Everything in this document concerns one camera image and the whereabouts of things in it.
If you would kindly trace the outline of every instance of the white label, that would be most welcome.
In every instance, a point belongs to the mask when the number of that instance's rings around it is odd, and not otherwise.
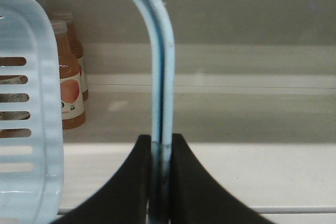
[[[70,78],[60,79],[63,120],[76,118],[84,112],[83,95],[79,83],[79,73]]]
[[[24,84],[27,82],[26,76],[16,76],[14,78],[0,80],[0,84]],[[26,102],[28,95],[23,93],[18,94],[0,94],[0,102]],[[21,120],[27,118],[29,112],[26,111],[10,111],[3,112],[3,118],[6,120]]]
[[[86,74],[84,69],[84,56],[80,57],[78,59],[78,62],[80,66],[80,87],[82,89],[82,92],[84,93],[85,91],[88,90],[88,85],[86,82]]]

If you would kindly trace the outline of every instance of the bottle cap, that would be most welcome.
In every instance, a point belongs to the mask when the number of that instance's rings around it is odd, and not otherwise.
[[[56,12],[52,12],[51,17],[53,19],[61,19],[64,20],[67,24],[70,24],[73,21],[73,14],[69,10],[59,10]]]
[[[68,31],[67,23],[64,20],[52,19],[51,26],[54,29],[55,35],[66,34]]]

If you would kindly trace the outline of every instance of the white shelf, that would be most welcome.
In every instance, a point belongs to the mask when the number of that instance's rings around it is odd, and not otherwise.
[[[150,103],[149,93],[90,93],[87,122],[65,131],[61,209],[93,194],[150,133]],[[334,95],[179,93],[174,131],[256,210],[335,213],[335,105]]]

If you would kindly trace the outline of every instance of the light blue handle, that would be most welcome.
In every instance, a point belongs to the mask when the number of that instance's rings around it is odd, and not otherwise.
[[[169,172],[173,127],[175,49],[172,26],[161,0],[133,0],[152,46],[152,191],[150,223],[168,223]]]

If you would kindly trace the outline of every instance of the juice bottle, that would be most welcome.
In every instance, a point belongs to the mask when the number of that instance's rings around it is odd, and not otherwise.
[[[63,129],[72,129],[83,124],[86,118],[80,88],[80,66],[70,51],[66,22],[51,20],[51,25],[58,50]]]
[[[67,23],[68,36],[70,43],[70,50],[75,54],[78,59],[81,72],[80,72],[80,85],[83,92],[83,99],[86,101],[89,98],[88,85],[86,81],[85,68],[84,68],[84,53],[83,46],[76,37],[75,25],[73,21],[73,14],[67,10],[60,10],[52,13],[53,19],[62,19]]]
[[[22,57],[0,57],[0,66],[23,66],[26,59]],[[26,76],[0,76],[0,84],[25,84]],[[26,102],[29,97],[24,93],[0,94],[0,102]],[[27,111],[3,112],[2,118],[5,120],[25,120],[30,117]]]

